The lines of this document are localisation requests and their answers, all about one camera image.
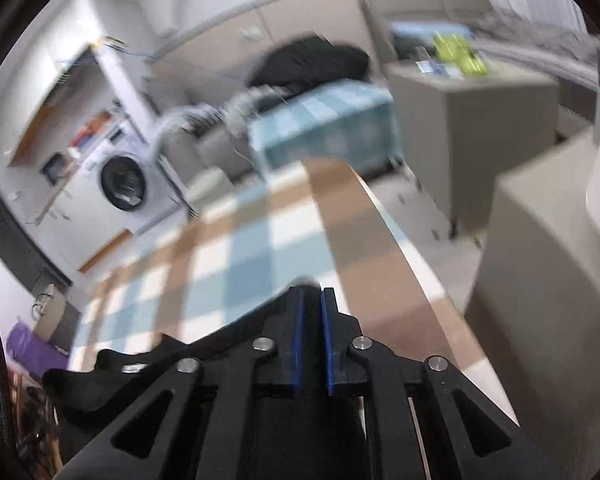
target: washing machine door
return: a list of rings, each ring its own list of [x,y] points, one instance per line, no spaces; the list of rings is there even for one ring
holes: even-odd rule
[[[128,156],[112,156],[100,173],[102,192],[118,209],[133,211],[144,203],[146,178],[140,165]]]

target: purple cloth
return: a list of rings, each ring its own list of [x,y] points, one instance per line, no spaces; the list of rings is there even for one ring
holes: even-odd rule
[[[11,359],[36,377],[42,377],[50,368],[66,370],[67,357],[42,341],[20,320],[9,332],[6,351]]]

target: black cable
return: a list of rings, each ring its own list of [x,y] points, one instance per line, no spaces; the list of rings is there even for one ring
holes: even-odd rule
[[[11,393],[9,388],[9,375],[7,373],[7,361],[2,348],[0,337],[0,433],[4,444],[14,458],[16,457],[16,438],[11,420]]]

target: black bag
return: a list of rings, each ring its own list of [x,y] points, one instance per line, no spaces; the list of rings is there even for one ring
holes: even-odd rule
[[[282,86],[293,96],[336,81],[366,79],[369,56],[350,45],[334,45],[315,34],[271,52],[247,81],[248,86]]]

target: black gripper frame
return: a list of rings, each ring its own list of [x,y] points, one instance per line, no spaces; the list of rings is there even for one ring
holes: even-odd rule
[[[320,309],[321,316],[312,317],[319,326],[307,326],[307,308]],[[371,479],[566,479],[451,362],[399,357],[375,340],[358,349],[358,320],[338,312],[332,288],[315,305],[305,304],[295,287],[286,309],[264,322],[260,337],[275,342],[272,348],[255,349],[250,340],[199,361],[193,372],[173,364],[56,479],[168,480],[180,478],[182,468],[196,480],[245,478],[254,399],[292,398],[299,391],[307,330],[324,334],[325,395],[362,399]],[[129,438],[139,423],[155,429],[140,445]]]

